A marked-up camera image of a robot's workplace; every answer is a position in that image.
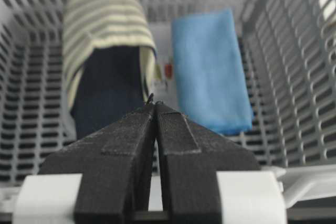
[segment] plastic laundry basket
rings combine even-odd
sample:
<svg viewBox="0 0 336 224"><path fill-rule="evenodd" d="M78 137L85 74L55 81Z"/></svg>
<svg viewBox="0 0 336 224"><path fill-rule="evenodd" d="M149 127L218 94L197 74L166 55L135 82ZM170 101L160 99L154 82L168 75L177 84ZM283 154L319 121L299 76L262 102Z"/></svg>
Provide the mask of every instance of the plastic laundry basket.
<svg viewBox="0 0 336 224"><path fill-rule="evenodd" d="M0 182L20 184L75 139L62 106L66 0L0 0ZM261 164L336 163L336 0L141 0L151 24L231 7Z"/></svg>

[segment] blue towel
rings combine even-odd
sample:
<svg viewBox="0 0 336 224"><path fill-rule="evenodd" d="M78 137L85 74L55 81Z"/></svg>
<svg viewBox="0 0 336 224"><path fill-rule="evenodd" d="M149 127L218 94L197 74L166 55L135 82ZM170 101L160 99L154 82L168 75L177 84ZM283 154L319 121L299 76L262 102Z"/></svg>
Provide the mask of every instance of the blue towel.
<svg viewBox="0 0 336 224"><path fill-rule="evenodd" d="M251 129L253 111L232 11L179 18L172 39L182 112L217 133Z"/></svg>

